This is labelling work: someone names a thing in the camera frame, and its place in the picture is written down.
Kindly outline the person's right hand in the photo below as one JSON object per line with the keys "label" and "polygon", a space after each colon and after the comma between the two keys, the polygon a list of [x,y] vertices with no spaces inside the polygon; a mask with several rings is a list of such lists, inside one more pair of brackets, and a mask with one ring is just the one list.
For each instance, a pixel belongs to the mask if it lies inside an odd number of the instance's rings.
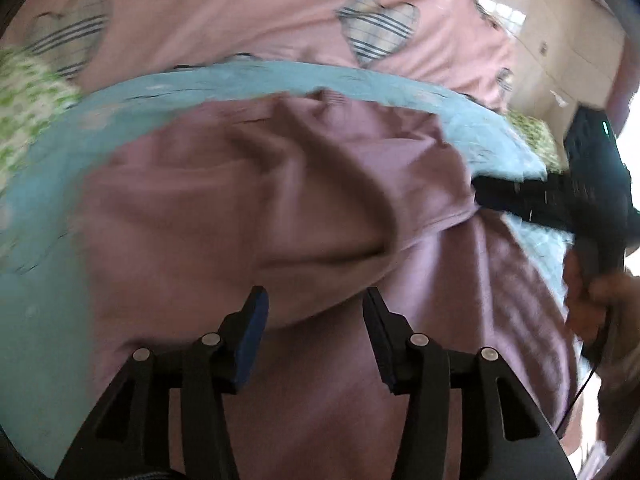
{"label": "person's right hand", "polygon": [[639,380],[639,279],[625,271],[587,280],[576,250],[564,257],[567,327],[603,380],[623,386]]}

